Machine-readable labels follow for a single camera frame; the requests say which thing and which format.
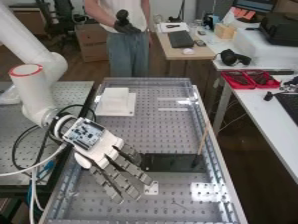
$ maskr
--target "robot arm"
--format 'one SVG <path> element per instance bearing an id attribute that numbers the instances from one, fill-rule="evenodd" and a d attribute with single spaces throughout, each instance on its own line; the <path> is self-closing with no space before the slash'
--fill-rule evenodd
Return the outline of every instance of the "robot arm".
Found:
<path id="1" fill-rule="evenodd" d="M 9 71 L 25 117 L 39 127 L 50 128 L 54 137 L 71 144 L 77 163 L 89 169 L 115 203 L 122 202 L 121 190 L 137 200 L 139 192 L 118 170 L 150 185 L 151 178 L 138 168 L 139 154 L 102 126 L 86 118 L 58 113 L 49 87 L 66 70 L 65 59 L 47 52 L 1 2 L 0 27 L 1 42 L 25 62 Z"/>
<path id="2" fill-rule="evenodd" d="M 0 0 L 0 42 L 25 64 L 38 64 L 43 68 L 46 85 L 50 86 L 67 70 L 63 57 L 49 52 L 37 38 L 17 20 Z M 12 86 L 0 95 L 0 104 L 20 103 L 17 89 Z"/>

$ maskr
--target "robot finger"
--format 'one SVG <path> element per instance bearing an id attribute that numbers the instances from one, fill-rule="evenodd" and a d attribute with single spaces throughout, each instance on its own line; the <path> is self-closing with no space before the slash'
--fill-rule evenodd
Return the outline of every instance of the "robot finger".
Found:
<path id="1" fill-rule="evenodd" d="M 134 199 L 138 200 L 141 194 L 127 179 L 122 176 L 114 166 L 109 163 L 109 165 L 103 169 L 109 178 L 114 181 L 114 183 L 123 189 L 127 195 Z"/>
<path id="2" fill-rule="evenodd" d="M 103 176 L 101 170 L 94 166 L 89 169 L 91 176 L 95 179 L 95 182 L 102 186 L 106 195 L 110 197 L 111 201 L 117 204 L 123 202 L 119 190 L 113 186 L 111 181 L 106 176 Z"/>
<path id="3" fill-rule="evenodd" d="M 119 166 L 133 177 L 135 177 L 145 185 L 150 186 L 153 179 L 149 175 L 131 164 L 121 155 L 113 160 L 117 166 Z"/>
<path id="4" fill-rule="evenodd" d="M 114 149 L 118 151 L 119 155 L 123 156 L 123 158 L 126 158 L 134 165 L 141 165 L 141 155 L 130 145 L 123 144 L 121 150 L 117 147 L 114 147 Z"/>

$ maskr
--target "computer monitor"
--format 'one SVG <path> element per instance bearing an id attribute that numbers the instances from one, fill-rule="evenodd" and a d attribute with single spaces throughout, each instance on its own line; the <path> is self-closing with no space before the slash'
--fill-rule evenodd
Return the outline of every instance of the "computer monitor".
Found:
<path id="1" fill-rule="evenodd" d="M 255 12 L 268 13 L 272 11 L 276 0 L 235 0 L 234 6 Z"/>

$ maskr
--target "red case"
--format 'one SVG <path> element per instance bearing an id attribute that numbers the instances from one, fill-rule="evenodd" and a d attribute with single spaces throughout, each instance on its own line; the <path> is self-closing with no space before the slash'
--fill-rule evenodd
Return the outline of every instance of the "red case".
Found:
<path id="1" fill-rule="evenodd" d="M 262 72 L 262 76 L 266 78 L 268 81 L 268 78 L 271 78 L 271 83 L 266 83 L 264 85 L 258 84 L 254 79 L 250 77 L 248 72 Z M 246 70 L 244 75 L 248 77 L 248 79 L 254 82 L 255 87 L 259 89 L 276 89 L 280 86 L 280 83 L 270 76 L 270 74 L 266 71 L 262 70 Z"/>
<path id="2" fill-rule="evenodd" d="M 238 83 L 230 77 L 231 73 L 239 73 L 239 76 L 242 76 L 246 79 L 246 81 L 248 82 L 248 84 L 247 85 L 242 85 L 240 83 Z M 247 77 L 247 75 L 242 71 L 238 71 L 238 70 L 223 71 L 223 72 L 220 72 L 220 76 L 224 78 L 226 82 L 230 84 L 230 86 L 231 86 L 232 89 L 254 89 L 255 88 L 254 81 Z"/>

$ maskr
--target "person's hand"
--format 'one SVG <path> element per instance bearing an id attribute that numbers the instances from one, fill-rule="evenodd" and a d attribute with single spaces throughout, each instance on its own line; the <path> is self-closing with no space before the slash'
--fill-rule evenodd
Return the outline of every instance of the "person's hand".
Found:
<path id="1" fill-rule="evenodd" d="M 119 32 L 119 33 L 125 33 L 125 34 L 135 34 L 135 33 L 141 33 L 141 30 L 137 29 L 131 23 L 127 23 L 126 25 L 122 25 L 121 22 L 118 20 L 115 20 L 114 22 L 114 29 Z"/>
<path id="2" fill-rule="evenodd" d="M 121 9 L 117 14 L 115 14 L 115 22 L 114 22 L 114 29 L 119 32 L 119 33 L 125 33 L 125 34 L 134 34 L 134 33 L 141 33 L 141 30 L 137 29 L 131 23 L 127 20 L 127 11 L 125 9 Z"/>

